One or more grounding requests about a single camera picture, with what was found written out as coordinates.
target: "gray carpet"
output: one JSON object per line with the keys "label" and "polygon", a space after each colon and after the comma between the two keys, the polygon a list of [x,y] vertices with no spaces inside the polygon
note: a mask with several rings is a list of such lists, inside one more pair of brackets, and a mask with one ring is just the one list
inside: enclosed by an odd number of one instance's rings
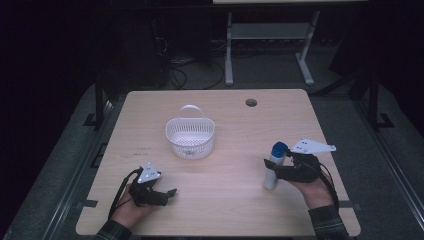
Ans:
{"label": "gray carpet", "polygon": [[[234,58],[234,86],[227,87],[221,81],[212,89],[302,88],[313,92],[340,78],[328,70],[337,48],[312,46],[307,63],[316,84],[307,87],[294,58],[296,48],[291,45],[250,58]],[[220,66],[223,60],[223,57],[214,59]],[[179,70],[187,75],[183,89],[211,86],[222,74],[216,64],[194,63]],[[175,75],[183,81],[180,72]],[[362,228],[358,239],[424,239],[423,229],[389,169],[387,154],[381,150],[376,135],[387,143],[420,199],[424,199],[423,138],[384,88],[380,88],[379,110],[388,114],[395,128],[382,129],[379,133],[371,130],[362,113],[367,99],[350,100],[347,97],[350,86],[346,84],[323,97],[311,97],[311,102],[327,142],[337,145],[333,156],[347,193],[356,205]],[[168,82],[160,90],[171,89],[175,86]],[[87,90],[16,215],[10,239],[90,238],[77,235],[75,225],[97,171],[90,165],[101,145],[108,142],[124,100],[125,94],[105,109],[106,120],[94,131],[94,127],[83,126],[87,115],[95,111],[94,87]]]}

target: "cable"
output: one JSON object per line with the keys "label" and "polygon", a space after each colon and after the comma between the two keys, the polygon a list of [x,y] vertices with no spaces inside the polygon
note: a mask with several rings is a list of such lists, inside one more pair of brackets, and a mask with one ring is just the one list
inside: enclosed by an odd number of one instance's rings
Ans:
{"label": "cable", "polygon": [[140,169],[137,169],[137,170],[134,170],[134,171],[132,171],[130,174],[128,174],[128,176],[126,177],[126,178],[124,178],[124,180],[122,181],[122,183],[121,183],[121,186],[119,187],[119,190],[118,190],[118,192],[116,193],[116,195],[115,195],[115,199],[113,200],[113,203],[112,203],[112,205],[110,206],[110,210],[109,210],[109,215],[108,215],[108,218],[107,219],[110,219],[111,217],[112,217],[112,214],[115,212],[115,210],[118,208],[118,207],[120,207],[121,205],[119,205],[119,206],[116,206],[116,204],[118,203],[118,201],[119,201],[119,198],[121,197],[121,195],[122,195],[122,192],[124,191],[124,189],[125,189],[125,186],[127,185],[127,183],[128,183],[128,180],[130,179],[130,177],[134,174],[134,173],[139,173],[139,171],[140,171]]}
{"label": "cable", "polygon": [[[171,71],[172,71],[172,74],[174,75],[174,78],[171,77],[172,85],[176,87],[176,90],[182,89],[184,85],[187,83],[187,75],[183,71],[176,68],[172,68]],[[180,84],[180,82],[178,81],[177,75],[175,75],[175,71],[181,73],[184,76],[184,82],[182,84]]]}
{"label": "cable", "polygon": [[120,206],[124,205],[125,203],[127,203],[127,202],[131,201],[131,200],[132,200],[132,198],[130,198],[130,199],[128,199],[127,201],[125,201],[125,202],[123,202],[123,203],[119,204],[118,206],[116,206],[116,207],[115,207],[115,210],[116,210],[116,209],[118,209]]}
{"label": "cable", "polygon": [[334,183],[333,183],[333,178],[331,177],[330,172],[328,171],[327,167],[325,167],[322,163],[320,163],[321,166],[324,166],[324,168],[327,170],[330,179],[331,179],[331,183],[328,181],[328,179],[324,176],[324,174],[322,174],[322,172],[318,172],[316,171],[312,166],[310,166],[309,164],[306,164],[305,162],[302,162],[302,165],[305,167],[308,167],[309,169],[311,169],[313,172],[315,172],[317,174],[317,176],[322,180],[322,182],[325,184],[325,186],[328,188],[328,190],[330,191],[330,195],[331,198],[333,199],[334,202],[334,206],[336,207],[337,211],[339,210],[339,197],[337,196],[337,192],[336,189],[334,188]]}
{"label": "cable", "polygon": [[210,88],[213,88],[213,87],[215,87],[216,85],[218,85],[221,81],[222,81],[222,79],[224,79],[224,75],[225,75],[225,70],[224,70],[224,68],[221,66],[221,65],[219,65],[218,63],[216,63],[216,62],[214,62],[214,61],[210,61],[211,63],[213,63],[213,64],[215,64],[215,65],[217,65],[220,69],[221,69],[221,77],[219,78],[219,80],[218,81],[216,81],[214,84],[212,84],[212,85],[210,85],[210,86],[208,86],[208,87],[205,87],[205,88],[203,88],[202,90],[207,90],[207,89],[210,89]]}
{"label": "cable", "polygon": [[165,56],[166,51],[168,50],[168,41],[166,41],[166,39],[165,39],[165,38],[161,38],[161,37],[156,37],[155,39],[156,39],[156,40],[161,40],[161,41],[163,41],[163,42],[164,42],[165,46],[163,46],[163,50],[162,50],[162,52],[157,52],[157,53],[156,53],[157,55],[159,55],[159,56],[161,56],[161,57],[164,57],[164,56]]}

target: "sleeve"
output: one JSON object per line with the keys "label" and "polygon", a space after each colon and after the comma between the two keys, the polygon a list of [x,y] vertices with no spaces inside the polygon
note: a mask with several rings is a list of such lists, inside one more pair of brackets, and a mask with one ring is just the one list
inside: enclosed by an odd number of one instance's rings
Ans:
{"label": "sleeve", "polygon": [[128,240],[132,232],[113,220],[108,220],[99,230],[94,240]]}
{"label": "sleeve", "polygon": [[318,239],[350,239],[334,205],[311,209],[308,212]]}

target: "wooden table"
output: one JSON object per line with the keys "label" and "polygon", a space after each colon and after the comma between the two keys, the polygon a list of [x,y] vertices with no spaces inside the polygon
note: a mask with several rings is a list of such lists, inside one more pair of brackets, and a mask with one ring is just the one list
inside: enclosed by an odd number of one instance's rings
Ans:
{"label": "wooden table", "polygon": [[[255,99],[257,106],[247,106],[247,99]],[[176,157],[165,136],[166,123],[186,104],[199,106],[216,124],[215,146],[201,160]],[[326,143],[303,90],[131,92],[87,198],[97,206],[83,208],[76,230],[96,234],[122,179],[152,162],[162,172],[155,190],[178,191],[167,206],[132,229],[136,235],[314,236],[297,189],[282,180],[274,190],[262,185],[263,159],[273,144],[290,147],[302,137]],[[316,156],[330,170],[340,200],[348,200],[331,154]],[[341,208],[340,215],[348,232],[358,235],[353,209]]]}

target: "white basket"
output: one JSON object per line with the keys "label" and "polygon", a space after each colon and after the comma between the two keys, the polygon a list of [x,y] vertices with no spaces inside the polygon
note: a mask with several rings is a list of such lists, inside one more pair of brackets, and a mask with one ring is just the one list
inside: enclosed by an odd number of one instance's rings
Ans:
{"label": "white basket", "polygon": [[[196,109],[201,118],[182,118],[185,109]],[[185,105],[178,112],[178,118],[166,124],[166,137],[175,154],[183,159],[201,159],[209,155],[213,148],[215,123],[205,118],[202,109],[195,105]]]}

